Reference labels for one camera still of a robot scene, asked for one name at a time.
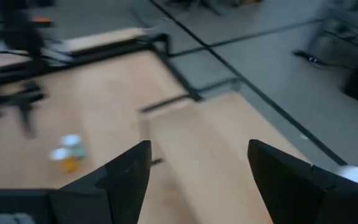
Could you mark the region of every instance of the concrete floor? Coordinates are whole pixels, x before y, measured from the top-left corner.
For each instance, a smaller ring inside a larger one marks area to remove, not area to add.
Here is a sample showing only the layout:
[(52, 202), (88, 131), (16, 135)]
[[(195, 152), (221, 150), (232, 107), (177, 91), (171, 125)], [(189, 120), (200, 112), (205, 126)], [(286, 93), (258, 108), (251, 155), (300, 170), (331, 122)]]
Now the concrete floor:
[[(35, 13), (54, 19), (58, 25), (57, 33), (62, 38), (141, 26), (129, 12), (130, 1), (59, 2), (56, 8), (41, 9)], [(184, 29), (167, 22), (166, 16), (148, 0), (145, 5), (147, 20), (157, 26), (148, 32), (172, 35), (173, 51), (180, 54), (172, 61), (191, 84), (202, 87), (234, 76), (232, 70), (207, 50), (202, 50), (203, 46)], [(186, 15), (180, 7), (161, 5), (170, 14), (179, 16), (178, 20), (199, 38), (204, 47), (211, 46), (243, 77), (339, 157), (358, 166), (358, 102), (341, 93), (341, 86), (350, 71), (318, 69), (291, 54), (292, 50), (305, 48), (308, 38), (319, 25), (316, 20), (321, 18), (325, 8), (322, 0), (264, 0), (262, 4), (239, 8), (223, 4), (223, 16), (202, 7)], [(358, 50), (340, 45), (335, 45), (335, 48), (325, 43), (316, 51), (349, 66), (357, 65)], [(183, 53), (193, 49), (201, 50)], [(337, 169), (334, 161), (248, 86), (243, 85), (241, 93), (316, 165), (329, 170)]]

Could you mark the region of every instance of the black cable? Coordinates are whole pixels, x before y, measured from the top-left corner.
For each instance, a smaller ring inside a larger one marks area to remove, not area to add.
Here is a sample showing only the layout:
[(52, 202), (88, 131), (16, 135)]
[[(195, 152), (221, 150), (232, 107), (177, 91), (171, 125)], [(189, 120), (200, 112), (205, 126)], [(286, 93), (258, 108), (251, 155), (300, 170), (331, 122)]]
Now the black cable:
[(320, 59), (318, 59), (316, 56), (309, 54), (303, 50), (296, 50), (292, 52), (295, 56), (304, 58), (305, 60), (309, 61), (309, 63), (314, 66), (315, 68), (326, 68), (326, 67), (342, 67), (349, 70), (353, 70), (354, 68), (351, 68), (347, 65), (341, 65), (341, 64), (335, 64), (335, 63), (327, 63)]

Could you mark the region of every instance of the wooden ramp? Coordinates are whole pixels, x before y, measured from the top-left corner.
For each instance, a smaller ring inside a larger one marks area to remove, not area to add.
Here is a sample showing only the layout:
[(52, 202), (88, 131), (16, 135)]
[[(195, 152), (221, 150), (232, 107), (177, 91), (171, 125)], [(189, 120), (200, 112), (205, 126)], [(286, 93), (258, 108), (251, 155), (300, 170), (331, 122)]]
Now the wooden ramp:
[(250, 139), (307, 161), (237, 93), (146, 117), (146, 126), (199, 223), (269, 223), (247, 160)]

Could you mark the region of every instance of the wooden board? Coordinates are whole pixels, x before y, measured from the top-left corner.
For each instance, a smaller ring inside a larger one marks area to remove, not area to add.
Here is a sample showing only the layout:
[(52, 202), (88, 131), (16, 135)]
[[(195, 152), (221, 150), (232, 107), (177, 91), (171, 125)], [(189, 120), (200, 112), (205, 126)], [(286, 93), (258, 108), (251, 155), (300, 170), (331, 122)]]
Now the wooden board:
[(237, 93), (161, 114), (147, 124), (200, 223), (270, 222), (247, 161), (250, 139), (307, 161)]
[[(14, 108), (0, 118), (0, 188), (61, 187), (140, 141), (137, 110), (185, 91), (152, 52), (139, 52), (37, 78), (49, 95), (37, 104), (38, 137), (26, 139)], [(9, 93), (19, 85), (5, 86)], [(81, 134), (88, 157), (72, 174), (48, 157), (66, 134)]]
[[(153, 142), (152, 152), (154, 158), (163, 156), (158, 144)], [(167, 223), (197, 224), (198, 221), (186, 201), (170, 164), (163, 162), (152, 167), (138, 224)]]
[[(110, 44), (144, 34), (139, 28), (130, 28), (119, 31), (111, 31), (102, 34), (95, 34), (86, 37), (79, 37), (66, 40), (68, 49), (71, 51), (92, 48), (98, 45)], [(19, 55), (0, 54), (0, 67), (28, 61), (28, 57)]]

